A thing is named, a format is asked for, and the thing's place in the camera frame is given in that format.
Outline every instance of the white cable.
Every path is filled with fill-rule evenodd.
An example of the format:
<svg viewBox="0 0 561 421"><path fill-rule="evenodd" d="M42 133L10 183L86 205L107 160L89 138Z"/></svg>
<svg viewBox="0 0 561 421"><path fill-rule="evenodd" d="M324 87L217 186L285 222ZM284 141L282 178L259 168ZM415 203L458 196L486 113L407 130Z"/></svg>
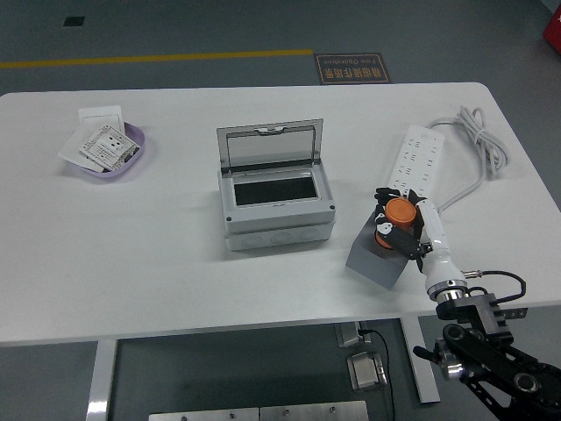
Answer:
<svg viewBox="0 0 561 421"><path fill-rule="evenodd" d="M478 113L481 122L476 119ZM485 180L486 170L490 170L492 175L497 175L497 173L508 164L510 158L508 157L507 147L486 130L485 114L481 108L476 108L473 112L470 112L466 107L462 106L456 118L439 118L430 123L427 127L432 129L437 125L462 125L468 137L475 145L480 157L479 179L472 186L461 191L448 202L440 206L438 208L438 213L441 213L478 188Z"/></svg>

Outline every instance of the electrical outlet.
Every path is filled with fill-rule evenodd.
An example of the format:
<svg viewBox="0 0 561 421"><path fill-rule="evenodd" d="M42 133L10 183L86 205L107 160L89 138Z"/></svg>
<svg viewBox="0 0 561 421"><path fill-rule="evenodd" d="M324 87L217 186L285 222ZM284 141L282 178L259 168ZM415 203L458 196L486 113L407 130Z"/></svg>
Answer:
<svg viewBox="0 0 561 421"><path fill-rule="evenodd" d="M444 145L441 132L411 125L405 135L387 186L407 195L414 190L428 196Z"/></svg>

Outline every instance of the black panel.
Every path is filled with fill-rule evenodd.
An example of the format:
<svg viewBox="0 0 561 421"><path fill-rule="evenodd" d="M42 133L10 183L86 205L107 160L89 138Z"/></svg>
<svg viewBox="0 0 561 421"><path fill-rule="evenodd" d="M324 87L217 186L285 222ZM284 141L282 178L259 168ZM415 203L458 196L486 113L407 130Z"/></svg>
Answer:
<svg viewBox="0 0 561 421"><path fill-rule="evenodd" d="M236 204L257 204L317 197L311 177L235 184Z"/></svg>

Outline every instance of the purple bowl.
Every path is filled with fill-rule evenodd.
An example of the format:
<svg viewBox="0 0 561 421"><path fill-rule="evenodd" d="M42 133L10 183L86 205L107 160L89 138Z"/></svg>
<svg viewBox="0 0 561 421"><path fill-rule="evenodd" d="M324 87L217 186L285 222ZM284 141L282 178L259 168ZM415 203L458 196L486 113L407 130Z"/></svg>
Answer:
<svg viewBox="0 0 561 421"><path fill-rule="evenodd" d="M138 145L139 150L119 169L116 169L115 171L108 171L106 173L98 173L91 169L80 167L79 165L76 166L82 171L88 174L95 175L96 177L110 178L122 174L134 163L134 161L138 159L138 157L144 152L146 147L144 133L142 133L142 131L138 127L129 125L128 123L124 123L124 134L126 134L130 139L134 140L134 142Z"/></svg>

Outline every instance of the power strip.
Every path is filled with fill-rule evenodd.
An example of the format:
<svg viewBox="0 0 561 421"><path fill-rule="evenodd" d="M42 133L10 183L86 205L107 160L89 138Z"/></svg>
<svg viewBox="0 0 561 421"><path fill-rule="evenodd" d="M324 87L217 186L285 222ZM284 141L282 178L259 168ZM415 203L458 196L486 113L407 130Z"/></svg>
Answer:
<svg viewBox="0 0 561 421"><path fill-rule="evenodd" d="M420 125L411 125L405 135L388 187L407 195L412 189L427 197L444 145L441 132Z"/></svg>

